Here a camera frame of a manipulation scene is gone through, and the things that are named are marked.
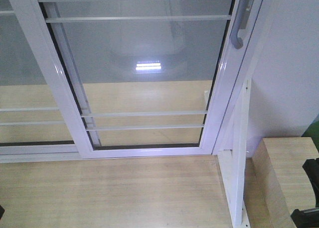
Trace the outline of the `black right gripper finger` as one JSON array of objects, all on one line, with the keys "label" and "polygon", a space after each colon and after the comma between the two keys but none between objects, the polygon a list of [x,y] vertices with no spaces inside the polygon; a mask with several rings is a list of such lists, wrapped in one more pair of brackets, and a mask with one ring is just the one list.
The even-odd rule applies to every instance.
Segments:
[{"label": "black right gripper finger", "polygon": [[303,169],[306,172],[312,188],[314,190],[316,206],[319,205],[319,159],[307,159],[303,164]]},{"label": "black right gripper finger", "polygon": [[291,218],[297,228],[318,228],[319,227],[319,209],[312,208],[306,210],[295,209]]}]

